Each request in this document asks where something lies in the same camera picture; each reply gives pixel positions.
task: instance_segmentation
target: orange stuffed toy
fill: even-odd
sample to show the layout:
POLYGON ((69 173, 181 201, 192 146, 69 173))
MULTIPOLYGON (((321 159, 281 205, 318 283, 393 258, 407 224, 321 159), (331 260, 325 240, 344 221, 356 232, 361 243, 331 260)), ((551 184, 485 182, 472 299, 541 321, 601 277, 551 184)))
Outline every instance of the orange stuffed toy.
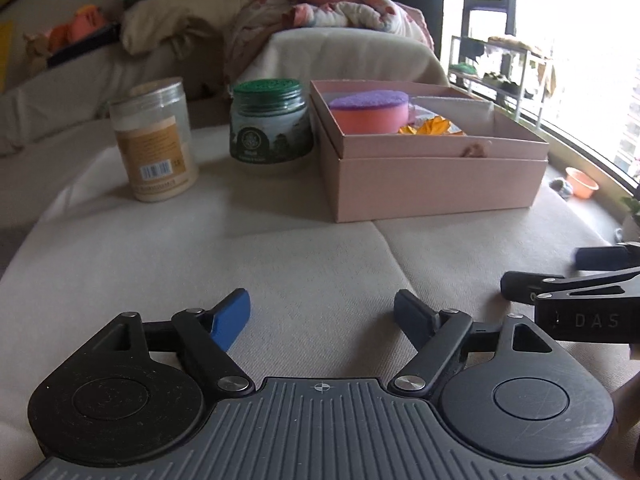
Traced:
POLYGON ((82 40, 107 24, 107 20, 95 5, 80 7, 70 22, 51 29, 48 34, 49 51, 53 54, 71 43, 82 40))

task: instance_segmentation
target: orange bowl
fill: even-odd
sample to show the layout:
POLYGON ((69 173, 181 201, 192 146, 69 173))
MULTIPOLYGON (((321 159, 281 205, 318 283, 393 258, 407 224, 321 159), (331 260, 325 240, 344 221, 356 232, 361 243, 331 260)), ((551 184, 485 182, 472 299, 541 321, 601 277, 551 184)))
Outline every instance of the orange bowl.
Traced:
POLYGON ((587 174, 575 168, 566 168, 566 180, 574 188, 574 195, 578 198, 589 198, 600 186, 587 174))

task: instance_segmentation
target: gray ribbed plate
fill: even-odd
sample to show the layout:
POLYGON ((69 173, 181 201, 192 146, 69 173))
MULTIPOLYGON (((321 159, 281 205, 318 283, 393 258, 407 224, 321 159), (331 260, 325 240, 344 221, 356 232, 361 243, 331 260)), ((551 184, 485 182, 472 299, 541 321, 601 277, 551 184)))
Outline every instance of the gray ribbed plate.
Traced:
POLYGON ((598 480, 616 476, 591 456, 550 468, 488 459, 450 436, 428 403, 392 396, 376 379, 268 378, 252 396, 219 402, 196 436, 161 458, 105 469, 51 458, 26 478, 598 480))

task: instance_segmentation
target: product label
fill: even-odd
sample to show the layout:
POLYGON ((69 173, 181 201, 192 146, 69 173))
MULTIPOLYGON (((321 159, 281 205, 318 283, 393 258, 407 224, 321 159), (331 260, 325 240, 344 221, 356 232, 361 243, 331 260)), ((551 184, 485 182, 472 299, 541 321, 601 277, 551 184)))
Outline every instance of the product label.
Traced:
POLYGON ((175 117, 116 132, 116 139, 134 193, 163 193, 188 179, 175 117))
POLYGON ((306 108, 275 117, 231 114, 229 152, 252 164, 277 164, 306 155, 314 146, 306 108))

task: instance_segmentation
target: glass jar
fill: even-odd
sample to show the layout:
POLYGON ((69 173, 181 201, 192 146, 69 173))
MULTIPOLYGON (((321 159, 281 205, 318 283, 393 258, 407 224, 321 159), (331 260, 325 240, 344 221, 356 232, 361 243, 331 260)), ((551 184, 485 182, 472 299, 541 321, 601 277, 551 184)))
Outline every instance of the glass jar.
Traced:
POLYGON ((311 152, 314 140, 298 81, 247 81, 233 94, 229 138, 233 158, 248 166, 288 169, 311 152))
POLYGON ((171 198, 193 185, 198 167, 179 77, 144 83, 110 103, 111 125, 133 193, 142 202, 171 198))

